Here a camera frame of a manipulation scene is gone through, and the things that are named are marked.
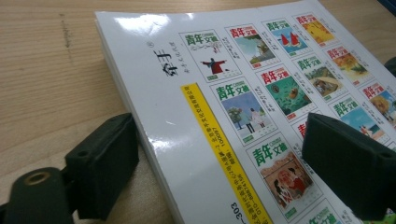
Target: book cover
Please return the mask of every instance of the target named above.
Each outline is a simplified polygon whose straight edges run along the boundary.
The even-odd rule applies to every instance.
[[[396,79],[318,1],[96,18],[175,221],[362,223],[301,159],[306,118],[395,148]]]

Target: illustration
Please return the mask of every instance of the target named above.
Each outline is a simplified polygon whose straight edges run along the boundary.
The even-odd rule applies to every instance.
[[[279,42],[290,57],[311,51],[285,20],[270,21],[263,24]]]
[[[380,84],[375,83],[363,88],[362,93],[370,100],[373,106],[381,113],[388,123],[396,129],[396,100]]]
[[[181,33],[180,36],[206,81],[242,74],[214,30]]]
[[[322,194],[281,134],[247,154],[286,219],[292,220]]]
[[[326,53],[354,86],[359,86],[372,77],[356,57],[344,47],[329,49]]]
[[[228,27],[226,29],[252,68],[260,68],[279,62],[279,59],[262,40],[253,25]]]
[[[316,108],[283,65],[257,75],[288,120],[296,119]]]
[[[212,86],[212,90],[244,144],[276,129],[244,79]]]
[[[310,55],[296,60],[294,63],[325,101],[330,101],[334,97],[347,92],[344,85],[318,56]]]
[[[334,35],[312,14],[296,17],[303,28],[309,33],[320,47],[329,46],[337,41]]]
[[[369,136],[379,143],[386,143],[389,137],[364,109],[351,97],[344,98],[332,105],[335,114],[350,127]]]

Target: yellow label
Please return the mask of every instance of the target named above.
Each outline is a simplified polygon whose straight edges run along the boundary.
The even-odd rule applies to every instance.
[[[233,192],[247,216],[248,222],[257,224],[272,223],[198,85],[194,83],[182,86],[181,89],[209,145],[218,158],[219,164],[227,176]],[[243,218],[238,216],[238,210],[235,209],[235,206],[236,204],[231,204],[231,209],[235,212],[236,218]]]

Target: magazine cover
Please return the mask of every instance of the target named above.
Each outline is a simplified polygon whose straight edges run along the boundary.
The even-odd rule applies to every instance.
[[[295,19],[303,26],[306,32],[311,35],[320,47],[327,47],[330,44],[337,42],[337,39],[332,32],[330,32],[329,29],[326,28],[313,14],[297,16]]]
[[[281,134],[248,149],[247,154],[287,220],[322,195]]]
[[[253,25],[227,27],[226,29],[252,68],[279,62]]]
[[[323,97],[324,101],[329,102],[331,99],[347,92],[337,75],[318,56],[308,55],[295,60],[294,63],[308,78],[309,83]]]
[[[290,57],[299,56],[312,50],[286,20],[266,21],[263,22],[263,25]]]
[[[268,112],[264,110],[243,78],[233,79],[211,88],[243,144],[277,129]]]
[[[396,222],[396,214],[388,209],[387,213],[385,214],[384,220],[382,221],[363,221],[363,224],[388,224],[388,223],[395,223]]]
[[[377,82],[362,88],[361,92],[384,116],[387,122],[396,129],[396,98]]]
[[[297,119],[316,108],[284,65],[256,75],[288,120]]]
[[[177,223],[362,223],[301,159],[306,119],[396,148],[396,78],[317,0],[96,18]]]
[[[369,71],[343,46],[326,50],[326,53],[353,85],[359,86],[372,78]]]
[[[214,30],[181,33],[180,36],[207,81],[242,74]]]
[[[341,121],[352,128],[364,133],[379,143],[385,144],[388,142],[389,137],[352,97],[348,96],[332,104],[332,110]]]

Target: wooden table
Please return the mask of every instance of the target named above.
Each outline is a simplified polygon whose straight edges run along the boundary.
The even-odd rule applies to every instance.
[[[198,12],[282,2],[289,1],[0,1],[0,204],[20,175],[64,168],[67,152],[106,119],[126,112],[94,11]],[[396,56],[396,19],[377,1],[320,2],[381,63]],[[141,149],[140,160],[106,223],[173,223]]]

